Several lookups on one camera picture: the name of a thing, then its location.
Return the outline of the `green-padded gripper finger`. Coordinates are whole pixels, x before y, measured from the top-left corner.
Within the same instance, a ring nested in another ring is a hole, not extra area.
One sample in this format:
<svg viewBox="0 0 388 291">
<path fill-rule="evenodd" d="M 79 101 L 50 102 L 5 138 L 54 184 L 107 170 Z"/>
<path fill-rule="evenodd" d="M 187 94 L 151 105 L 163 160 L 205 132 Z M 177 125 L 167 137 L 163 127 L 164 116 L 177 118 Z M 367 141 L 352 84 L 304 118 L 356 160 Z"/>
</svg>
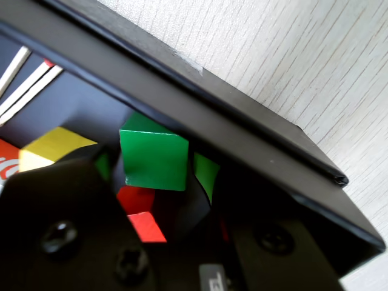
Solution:
<svg viewBox="0 0 388 291">
<path fill-rule="evenodd" d="M 178 290 L 341 290 L 284 189 L 198 153 L 190 174 L 209 211 L 178 265 Z"/>
</svg>

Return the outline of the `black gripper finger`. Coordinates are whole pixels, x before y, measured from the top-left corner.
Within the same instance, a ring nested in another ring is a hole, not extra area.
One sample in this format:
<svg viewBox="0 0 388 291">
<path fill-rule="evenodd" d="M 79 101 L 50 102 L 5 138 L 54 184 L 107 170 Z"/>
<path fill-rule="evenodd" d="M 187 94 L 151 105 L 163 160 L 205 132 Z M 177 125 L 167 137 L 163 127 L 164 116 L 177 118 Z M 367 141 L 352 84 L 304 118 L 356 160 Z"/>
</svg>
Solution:
<svg viewBox="0 0 388 291">
<path fill-rule="evenodd" d="M 2 290 L 158 290 L 110 174 L 110 153 L 90 145 L 7 180 Z"/>
</svg>

